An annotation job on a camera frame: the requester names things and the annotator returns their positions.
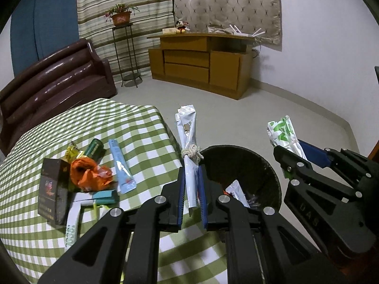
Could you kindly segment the mickey mouse plush toy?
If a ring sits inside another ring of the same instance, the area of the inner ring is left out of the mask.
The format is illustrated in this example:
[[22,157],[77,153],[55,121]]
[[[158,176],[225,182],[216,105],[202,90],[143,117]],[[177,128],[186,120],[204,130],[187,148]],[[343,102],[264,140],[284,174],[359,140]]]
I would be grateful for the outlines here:
[[186,21],[177,21],[175,23],[176,33],[186,33],[190,31],[189,23]]

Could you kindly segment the green striped curtain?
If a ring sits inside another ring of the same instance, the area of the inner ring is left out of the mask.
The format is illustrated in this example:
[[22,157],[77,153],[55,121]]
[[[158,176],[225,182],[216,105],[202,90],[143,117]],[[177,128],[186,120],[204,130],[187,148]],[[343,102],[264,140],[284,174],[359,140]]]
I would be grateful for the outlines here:
[[173,0],[77,0],[78,33],[108,60],[115,81],[150,65],[155,35],[174,25]]

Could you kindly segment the light blue sachet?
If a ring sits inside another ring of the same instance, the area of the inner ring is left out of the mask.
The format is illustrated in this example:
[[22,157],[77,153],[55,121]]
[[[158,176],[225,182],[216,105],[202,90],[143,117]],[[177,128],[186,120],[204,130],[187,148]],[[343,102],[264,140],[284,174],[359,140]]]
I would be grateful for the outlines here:
[[117,175],[117,182],[119,186],[119,192],[126,194],[137,187],[135,179],[131,174],[128,165],[124,159],[122,150],[120,149],[117,140],[110,139],[108,141],[110,152],[113,156],[114,166]]

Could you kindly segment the beige diamond pattern curtain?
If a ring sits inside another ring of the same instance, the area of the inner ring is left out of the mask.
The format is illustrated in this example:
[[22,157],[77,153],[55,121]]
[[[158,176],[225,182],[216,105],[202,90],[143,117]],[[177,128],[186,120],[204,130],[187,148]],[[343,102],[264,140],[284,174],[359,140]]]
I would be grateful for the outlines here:
[[281,0],[173,0],[175,17],[189,23],[192,31],[237,26],[255,34],[261,43],[280,45]]

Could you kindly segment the dark green yellow bottle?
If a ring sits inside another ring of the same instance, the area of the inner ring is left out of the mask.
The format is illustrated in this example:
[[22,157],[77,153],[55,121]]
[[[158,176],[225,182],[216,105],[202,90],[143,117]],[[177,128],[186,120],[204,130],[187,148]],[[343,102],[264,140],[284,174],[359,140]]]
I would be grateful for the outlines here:
[[84,156],[98,163],[105,154],[104,144],[101,140],[94,138],[87,149],[84,151]]

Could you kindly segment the wooden tv cabinet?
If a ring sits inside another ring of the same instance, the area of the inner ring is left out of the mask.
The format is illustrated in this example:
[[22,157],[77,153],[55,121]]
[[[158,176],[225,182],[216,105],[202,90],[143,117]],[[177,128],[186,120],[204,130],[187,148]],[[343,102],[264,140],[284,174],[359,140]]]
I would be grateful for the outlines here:
[[152,78],[239,100],[251,80],[251,37],[221,33],[178,33],[156,37],[148,50]]

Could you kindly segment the green checkered tablecloth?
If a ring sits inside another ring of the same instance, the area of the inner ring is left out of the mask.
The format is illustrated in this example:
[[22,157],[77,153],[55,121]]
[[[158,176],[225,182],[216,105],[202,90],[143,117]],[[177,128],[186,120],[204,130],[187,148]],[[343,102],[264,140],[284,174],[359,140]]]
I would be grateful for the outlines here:
[[[125,211],[141,206],[177,179],[180,146],[159,110],[97,99],[68,110],[25,133],[1,164],[1,242],[22,280],[37,283],[64,253],[66,230],[39,215],[43,161],[69,160],[72,147],[85,151],[99,140],[99,160],[86,160],[81,172],[108,186],[117,184],[109,142],[121,149],[135,187],[119,195]],[[161,233],[159,283],[226,283],[226,249],[216,233],[206,232],[199,211],[185,212],[177,233]]]

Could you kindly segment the orange plastic bag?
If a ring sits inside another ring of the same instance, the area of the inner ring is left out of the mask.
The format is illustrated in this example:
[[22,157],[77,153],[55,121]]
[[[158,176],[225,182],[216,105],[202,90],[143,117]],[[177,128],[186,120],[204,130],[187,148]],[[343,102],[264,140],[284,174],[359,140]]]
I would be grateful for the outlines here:
[[85,192],[103,191],[113,182],[113,173],[108,167],[100,167],[94,160],[84,156],[71,163],[70,179]]

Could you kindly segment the dark cigarette box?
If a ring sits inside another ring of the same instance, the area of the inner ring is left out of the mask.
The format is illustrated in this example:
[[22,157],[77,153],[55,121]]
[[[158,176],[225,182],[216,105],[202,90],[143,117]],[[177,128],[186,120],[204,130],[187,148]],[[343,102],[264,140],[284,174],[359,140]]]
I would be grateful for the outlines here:
[[53,158],[43,159],[37,212],[55,226],[66,224],[71,198],[69,173],[68,162]]

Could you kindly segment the green white snack wrapper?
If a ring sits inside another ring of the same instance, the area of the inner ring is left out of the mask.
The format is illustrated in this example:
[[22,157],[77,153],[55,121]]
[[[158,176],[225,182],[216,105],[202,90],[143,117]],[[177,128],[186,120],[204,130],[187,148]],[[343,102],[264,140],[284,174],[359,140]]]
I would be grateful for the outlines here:
[[274,147],[284,147],[284,149],[287,149],[302,159],[307,160],[305,152],[300,145],[295,129],[288,115],[281,118],[278,122],[268,122],[266,131],[271,145]]

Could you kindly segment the white teal tube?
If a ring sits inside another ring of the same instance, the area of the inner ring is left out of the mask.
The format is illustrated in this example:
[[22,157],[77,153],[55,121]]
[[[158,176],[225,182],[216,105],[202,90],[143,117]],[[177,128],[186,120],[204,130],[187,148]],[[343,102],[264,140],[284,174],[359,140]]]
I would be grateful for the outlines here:
[[89,204],[116,204],[119,202],[119,195],[117,190],[107,190],[98,192],[78,192],[74,195],[74,202],[81,202],[84,205],[85,202]]

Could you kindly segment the white wrapper in bin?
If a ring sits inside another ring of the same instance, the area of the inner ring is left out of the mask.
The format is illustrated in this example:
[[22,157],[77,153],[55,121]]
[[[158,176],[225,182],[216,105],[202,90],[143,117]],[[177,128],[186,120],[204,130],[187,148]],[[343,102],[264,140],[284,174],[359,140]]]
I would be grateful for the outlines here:
[[242,203],[243,206],[249,208],[249,203],[247,202],[247,199],[245,197],[244,192],[242,191],[242,188],[238,182],[238,180],[234,180],[227,188],[226,192],[228,194],[231,194],[235,199],[237,199],[239,202]]

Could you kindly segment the white green lettered tube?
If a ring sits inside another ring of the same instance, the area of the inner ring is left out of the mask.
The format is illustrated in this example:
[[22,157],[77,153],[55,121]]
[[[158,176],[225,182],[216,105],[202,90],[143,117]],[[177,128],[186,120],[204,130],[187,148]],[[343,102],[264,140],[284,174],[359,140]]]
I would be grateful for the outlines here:
[[77,241],[80,211],[80,202],[74,202],[69,209],[66,222],[65,251]]

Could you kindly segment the yellow snack wrapper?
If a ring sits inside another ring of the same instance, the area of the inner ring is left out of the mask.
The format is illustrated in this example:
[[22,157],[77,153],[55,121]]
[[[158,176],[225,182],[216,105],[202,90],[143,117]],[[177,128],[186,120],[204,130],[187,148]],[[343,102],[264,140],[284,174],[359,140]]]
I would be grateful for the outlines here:
[[84,151],[78,149],[77,145],[71,141],[66,148],[64,160],[71,164],[74,160],[84,155]]

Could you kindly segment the white wrapper with string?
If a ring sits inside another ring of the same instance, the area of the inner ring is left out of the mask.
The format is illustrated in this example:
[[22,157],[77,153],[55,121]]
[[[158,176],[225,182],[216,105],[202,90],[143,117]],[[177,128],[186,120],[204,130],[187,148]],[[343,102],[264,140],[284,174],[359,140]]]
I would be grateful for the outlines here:
[[198,206],[198,169],[204,158],[196,139],[197,112],[193,105],[184,105],[177,109],[175,122],[179,134],[181,157],[184,161],[186,195],[188,210],[192,215]]

